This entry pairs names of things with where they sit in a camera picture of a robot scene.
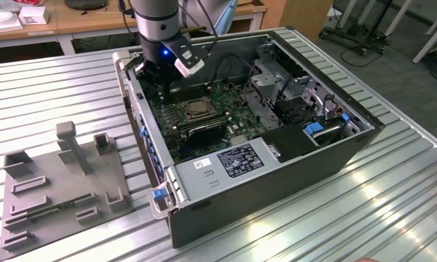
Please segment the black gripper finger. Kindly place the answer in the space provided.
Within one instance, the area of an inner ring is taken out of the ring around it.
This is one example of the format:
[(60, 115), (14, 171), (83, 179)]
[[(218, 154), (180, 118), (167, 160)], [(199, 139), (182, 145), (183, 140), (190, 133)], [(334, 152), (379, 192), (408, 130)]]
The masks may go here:
[(147, 100), (163, 101), (168, 88), (168, 76), (164, 68), (152, 62), (144, 62), (138, 72), (138, 80)]
[(175, 102), (176, 92), (182, 89), (182, 77), (172, 77), (167, 82), (167, 104)]

